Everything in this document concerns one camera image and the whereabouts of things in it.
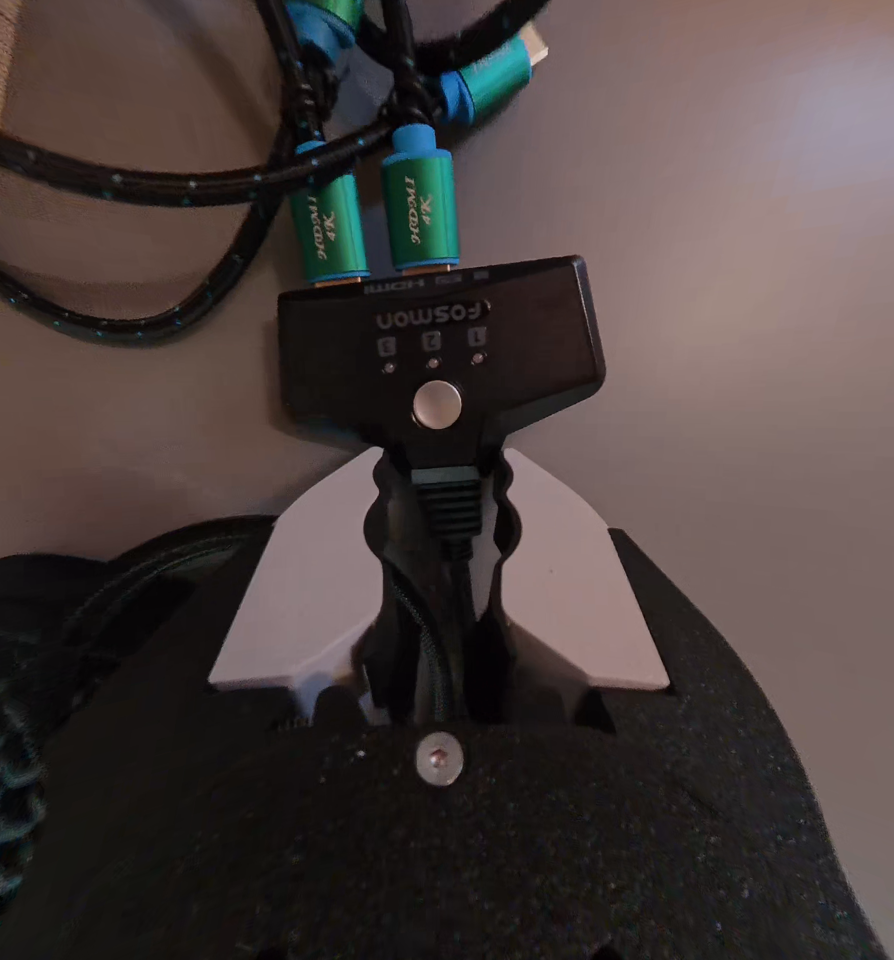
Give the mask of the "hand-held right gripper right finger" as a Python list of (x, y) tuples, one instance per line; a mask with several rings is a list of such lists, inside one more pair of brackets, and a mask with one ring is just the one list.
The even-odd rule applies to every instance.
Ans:
[(512, 448), (501, 452), (492, 498), (498, 556), (485, 618), (510, 656), (504, 720), (572, 722), (592, 694), (672, 694), (616, 530)]

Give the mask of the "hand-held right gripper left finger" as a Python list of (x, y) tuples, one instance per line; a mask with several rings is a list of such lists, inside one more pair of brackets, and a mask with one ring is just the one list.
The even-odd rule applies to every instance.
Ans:
[(384, 564), (407, 569), (398, 476), (369, 448), (276, 519), (209, 674), (220, 691), (285, 688), (311, 719), (320, 693), (353, 690), (373, 726), (391, 723), (366, 673), (366, 637), (382, 614)]

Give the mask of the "black HDMI switch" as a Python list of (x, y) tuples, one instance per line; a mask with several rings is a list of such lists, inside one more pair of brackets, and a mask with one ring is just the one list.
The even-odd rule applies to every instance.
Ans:
[(579, 256), (285, 293), (277, 335), (289, 418), (383, 449), (451, 562), (472, 556), (506, 438), (606, 375)]

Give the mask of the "green HDMI plug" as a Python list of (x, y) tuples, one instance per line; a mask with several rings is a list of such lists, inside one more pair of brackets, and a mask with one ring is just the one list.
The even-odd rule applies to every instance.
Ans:
[(498, 2), (467, 27), (416, 43), (411, 57), (429, 115), (471, 127), (504, 109), (549, 55), (534, 23), (545, 6)]

